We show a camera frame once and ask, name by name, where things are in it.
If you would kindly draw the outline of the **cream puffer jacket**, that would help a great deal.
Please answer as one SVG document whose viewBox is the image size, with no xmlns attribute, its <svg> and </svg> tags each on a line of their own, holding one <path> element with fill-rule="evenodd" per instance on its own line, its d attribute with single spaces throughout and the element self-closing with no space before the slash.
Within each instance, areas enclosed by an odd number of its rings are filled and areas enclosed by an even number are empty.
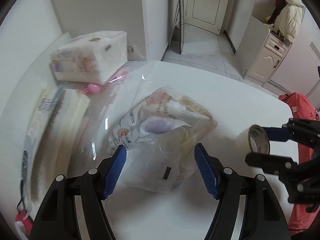
<svg viewBox="0 0 320 240">
<path fill-rule="evenodd" d="M 277 16 L 273 31 L 280 32 L 281 36 L 293 43 L 299 33 L 303 20 L 305 4 L 302 0 L 285 0 L 287 5 Z"/>
</svg>

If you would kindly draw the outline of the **red plastic trash bag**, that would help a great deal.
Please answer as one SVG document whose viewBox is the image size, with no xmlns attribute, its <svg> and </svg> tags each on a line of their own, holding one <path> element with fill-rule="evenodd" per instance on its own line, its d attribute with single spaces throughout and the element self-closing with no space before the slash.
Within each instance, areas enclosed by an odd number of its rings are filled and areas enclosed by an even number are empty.
<svg viewBox="0 0 320 240">
<path fill-rule="evenodd" d="M 319 112 L 311 104 L 306 96 L 299 92 L 291 94 L 283 94 L 278 96 L 278 99 L 286 103 L 292 112 L 292 116 L 297 119 L 308 119 L 319 121 Z M 314 150 L 298 144 L 299 164 L 310 161 L 313 157 Z M 317 216 L 317 212 L 307 213 L 305 206 L 295 204 L 289 219 L 290 234 L 293 236 L 310 227 Z"/>
</svg>

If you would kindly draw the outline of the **printed clear plastic bag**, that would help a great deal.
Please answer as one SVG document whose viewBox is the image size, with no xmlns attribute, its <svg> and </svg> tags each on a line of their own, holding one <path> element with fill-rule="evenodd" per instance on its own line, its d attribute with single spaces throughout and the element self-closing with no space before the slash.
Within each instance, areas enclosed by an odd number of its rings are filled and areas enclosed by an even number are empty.
<svg viewBox="0 0 320 240">
<path fill-rule="evenodd" d="M 193 149 L 216 126 L 199 70 L 172 63 L 130 62 L 111 78 L 117 85 L 98 128 L 97 159 L 127 150 L 125 185 L 167 193 L 195 172 Z"/>
</svg>

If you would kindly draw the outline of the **wall power socket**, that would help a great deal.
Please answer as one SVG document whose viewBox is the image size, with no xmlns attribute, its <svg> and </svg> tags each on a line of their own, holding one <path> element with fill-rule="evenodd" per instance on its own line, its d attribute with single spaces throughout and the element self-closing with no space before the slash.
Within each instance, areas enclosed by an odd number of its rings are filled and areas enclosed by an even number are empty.
<svg viewBox="0 0 320 240">
<path fill-rule="evenodd" d="M 134 45 L 128 45 L 127 46 L 127 52 L 128 53 L 135 53 L 136 52 L 136 47 Z"/>
</svg>

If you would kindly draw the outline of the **masking tape roll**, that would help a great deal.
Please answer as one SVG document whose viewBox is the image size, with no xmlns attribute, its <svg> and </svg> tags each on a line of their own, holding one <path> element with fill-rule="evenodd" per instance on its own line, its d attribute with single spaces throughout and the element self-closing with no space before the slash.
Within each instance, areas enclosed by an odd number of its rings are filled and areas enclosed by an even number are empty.
<svg viewBox="0 0 320 240">
<path fill-rule="evenodd" d="M 270 141 L 266 131 L 259 125 L 252 125 L 248 130 L 249 148 L 252 152 L 270 154 Z"/>
</svg>

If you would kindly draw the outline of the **white bedside cabinet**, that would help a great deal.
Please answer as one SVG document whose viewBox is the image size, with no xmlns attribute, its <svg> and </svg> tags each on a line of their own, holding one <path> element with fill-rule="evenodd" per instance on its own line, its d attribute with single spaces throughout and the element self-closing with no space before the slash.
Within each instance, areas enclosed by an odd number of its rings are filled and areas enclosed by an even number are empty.
<svg viewBox="0 0 320 240">
<path fill-rule="evenodd" d="M 264 85 L 278 69 L 292 43 L 251 16 L 236 58 L 245 79 Z"/>
</svg>

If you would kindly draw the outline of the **standing floor mirror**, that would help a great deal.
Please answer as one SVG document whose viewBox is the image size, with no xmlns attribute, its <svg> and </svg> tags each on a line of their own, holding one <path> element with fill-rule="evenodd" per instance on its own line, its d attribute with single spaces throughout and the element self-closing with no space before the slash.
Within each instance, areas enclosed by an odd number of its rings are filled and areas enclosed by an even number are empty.
<svg viewBox="0 0 320 240">
<path fill-rule="evenodd" d="M 169 0 L 169 44 L 167 51 L 182 54 L 185 33 L 185 1 Z"/>
</svg>

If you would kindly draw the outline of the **stack of notebooks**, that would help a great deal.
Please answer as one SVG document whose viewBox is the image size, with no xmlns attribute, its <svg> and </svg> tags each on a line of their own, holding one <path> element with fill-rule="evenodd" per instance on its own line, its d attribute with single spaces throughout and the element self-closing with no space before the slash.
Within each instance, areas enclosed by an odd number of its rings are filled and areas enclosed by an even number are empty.
<svg viewBox="0 0 320 240">
<path fill-rule="evenodd" d="M 27 133 L 27 197 L 40 201 L 56 176 L 66 175 L 84 128 L 90 99 L 76 89 L 45 89 Z"/>
</svg>

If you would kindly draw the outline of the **white bedroom door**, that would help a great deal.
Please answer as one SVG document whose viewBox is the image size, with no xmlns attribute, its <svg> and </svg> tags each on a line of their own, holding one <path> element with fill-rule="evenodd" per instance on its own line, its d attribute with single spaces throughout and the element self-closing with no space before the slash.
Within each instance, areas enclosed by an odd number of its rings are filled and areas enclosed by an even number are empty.
<svg viewBox="0 0 320 240">
<path fill-rule="evenodd" d="M 187 0 L 186 24 L 219 35 L 229 0 Z"/>
</svg>

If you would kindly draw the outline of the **floral tissue pack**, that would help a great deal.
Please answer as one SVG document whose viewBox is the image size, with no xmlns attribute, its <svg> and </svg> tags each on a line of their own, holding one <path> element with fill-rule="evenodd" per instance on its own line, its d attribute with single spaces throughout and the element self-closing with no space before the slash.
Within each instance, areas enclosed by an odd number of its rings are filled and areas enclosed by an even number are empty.
<svg viewBox="0 0 320 240">
<path fill-rule="evenodd" d="M 73 38 L 50 54 L 59 81 L 104 84 L 127 63 L 127 33 L 97 31 Z"/>
</svg>

